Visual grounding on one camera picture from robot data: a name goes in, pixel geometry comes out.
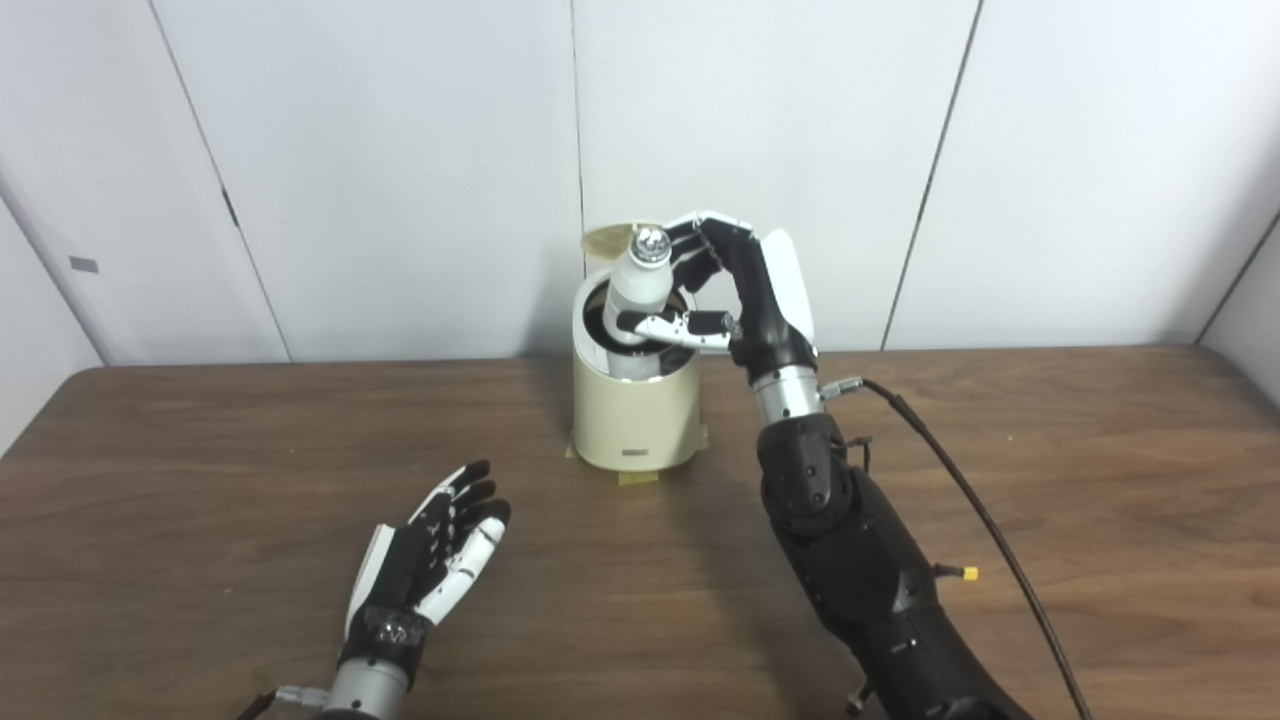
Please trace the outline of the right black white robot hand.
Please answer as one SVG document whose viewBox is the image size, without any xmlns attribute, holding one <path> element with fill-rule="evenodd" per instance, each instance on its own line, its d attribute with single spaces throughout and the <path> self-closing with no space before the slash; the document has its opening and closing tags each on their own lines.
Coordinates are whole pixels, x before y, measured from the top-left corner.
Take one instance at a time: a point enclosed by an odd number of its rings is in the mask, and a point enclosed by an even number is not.
<svg viewBox="0 0 1280 720">
<path fill-rule="evenodd" d="M 663 291 L 698 292 L 726 273 L 736 288 L 739 314 L 668 313 L 664 301 L 613 295 L 605 328 L 620 341 L 654 341 L 685 348 L 724 350 L 750 382 L 786 368 L 817 369 L 814 325 L 792 241 L 783 231 L 765 238 L 746 222 L 717 211 L 694 211 L 655 228 L 666 255 L 657 268 Z"/>
</svg>

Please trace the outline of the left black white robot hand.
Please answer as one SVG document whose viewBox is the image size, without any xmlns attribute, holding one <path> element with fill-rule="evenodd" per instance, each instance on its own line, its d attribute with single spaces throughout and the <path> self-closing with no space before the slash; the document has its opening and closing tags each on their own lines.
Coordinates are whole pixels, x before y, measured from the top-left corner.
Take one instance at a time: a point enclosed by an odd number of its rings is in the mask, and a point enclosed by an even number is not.
<svg viewBox="0 0 1280 720">
<path fill-rule="evenodd" d="M 339 664 L 389 662 L 413 679 L 426 638 L 470 592 L 509 524 L 489 460 L 435 486 L 408 521 L 376 525 L 346 614 Z"/>
</svg>

